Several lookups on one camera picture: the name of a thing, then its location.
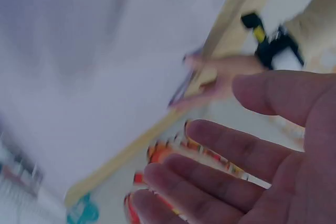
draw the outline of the beige fabric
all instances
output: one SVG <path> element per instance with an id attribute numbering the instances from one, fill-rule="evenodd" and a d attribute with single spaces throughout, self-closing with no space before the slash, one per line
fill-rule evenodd
<path id="1" fill-rule="evenodd" d="M 306 60 L 336 42 L 336 0 L 312 0 L 285 26 L 295 37 Z"/>
<path id="2" fill-rule="evenodd" d="M 260 10 L 265 3 L 266 0 L 227 0 L 205 43 L 203 55 L 207 57 L 222 56 L 230 51 L 240 50 L 247 36 L 247 33 L 240 24 L 239 19 L 241 13 L 250 11 L 251 9 Z M 207 78 L 211 78 L 211 74 L 202 72 L 192 87 L 198 90 L 199 83 L 202 83 Z M 150 140 L 164 132 L 182 115 L 182 113 L 172 111 L 162 121 L 136 139 L 119 155 L 110 159 L 88 178 L 73 185 L 67 192 L 65 205 L 67 207 L 72 206 L 80 197 L 100 185 L 124 163 L 131 159 L 138 150 L 148 145 Z"/>

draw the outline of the finger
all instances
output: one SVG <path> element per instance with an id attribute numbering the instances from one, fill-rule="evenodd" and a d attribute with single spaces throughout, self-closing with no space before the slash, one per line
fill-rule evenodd
<path id="1" fill-rule="evenodd" d="M 204 68 L 218 69 L 219 65 L 222 65 L 223 59 L 208 59 L 200 57 L 199 55 L 187 55 L 185 57 L 185 63 L 194 70 L 202 70 Z"/>
<path id="2" fill-rule="evenodd" d="M 136 191 L 132 203 L 141 221 L 146 224 L 186 224 L 149 190 Z"/>
<path id="3" fill-rule="evenodd" d="M 279 165 L 293 150 L 206 120 L 186 126 L 186 134 L 246 172 L 272 183 Z"/>
<path id="4" fill-rule="evenodd" d="M 237 223 L 238 209 L 199 190 L 164 165 L 153 163 L 145 169 L 145 180 L 192 223 Z"/>
<path id="5" fill-rule="evenodd" d="M 172 154 L 166 158 L 164 165 L 200 190 L 242 212 L 249 212 L 265 191 L 256 184 L 235 178 L 228 173 L 178 154 Z"/>
<path id="6" fill-rule="evenodd" d="M 217 77 L 216 83 L 211 87 L 207 87 L 201 94 L 192 95 L 182 98 L 170 105 L 170 108 L 176 110 L 188 110 L 197 106 L 202 106 L 214 100 L 223 99 L 231 94 L 232 80 Z"/>
<path id="7" fill-rule="evenodd" d="M 319 98 L 335 85 L 332 74 L 298 71 L 268 71 L 234 79 L 233 92 L 247 109 L 266 115 L 280 115 L 305 126 Z"/>

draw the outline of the palm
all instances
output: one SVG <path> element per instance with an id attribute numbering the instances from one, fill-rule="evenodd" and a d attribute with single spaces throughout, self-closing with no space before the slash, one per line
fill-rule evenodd
<path id="1" fill-rule="evenodd" d="M 269 189 L 177 155 L 149 165 L 145 179 L 191 223 L 335 223 L 335 83 L 333 75 L 286 71 L 234 82 L 244 107 L 305 126 L 305 153 L 209 121 L 188 127 L 189 137 L 271 183 Z M 134 205 L 145 223 L 185 223 L 148 191 L 138 191 Z"/>

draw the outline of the white surface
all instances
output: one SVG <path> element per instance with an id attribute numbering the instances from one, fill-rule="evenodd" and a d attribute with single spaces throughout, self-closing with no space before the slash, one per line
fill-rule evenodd
<path id="1" fill-rule="evenodd" d="M 0 0 L 0 113 L 62 197 L 162 118 L 224 0 Z"/>
<path id="2" fill-rule="evenodd" d="M 65 215 L 58 216 L 35 202 L 21 188 L 0 175 L 0 216 L 5 224 L 65 224 Z"/>

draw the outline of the hand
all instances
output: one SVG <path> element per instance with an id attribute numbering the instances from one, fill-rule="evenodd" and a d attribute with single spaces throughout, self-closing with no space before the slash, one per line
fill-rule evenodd
<path id="1" fill-rule="evenodd" d="M 187 130 L 193 140 L 271 187 L 174 155 L 146 167 L 151 188 L 191 223 L 336 223 L 336 75 L 269 71 L 236 78 L 233 92 L 249 110 L 305 126 L 305 152 L 198 120 Z M 186 223 L 147 190 L 133 203 L 146 224 Z"/>
<path id="2" fill-rule="evenodd" d="M 217 70 L 214 82 L 204 86 L 201 94 L 194 95 L 173 103 L 170 107 L 177 110 L 188 110 L 213 100 L 220 100 L 231 94 L 232 80 L 238 74 L 254 74 L 263 72 L 264 68 L 254 55 L 233 55 L 220 59 L 204 60 L 200 57 L 188 56 L 185 63 L 194 70 L 213 68 Z"/>

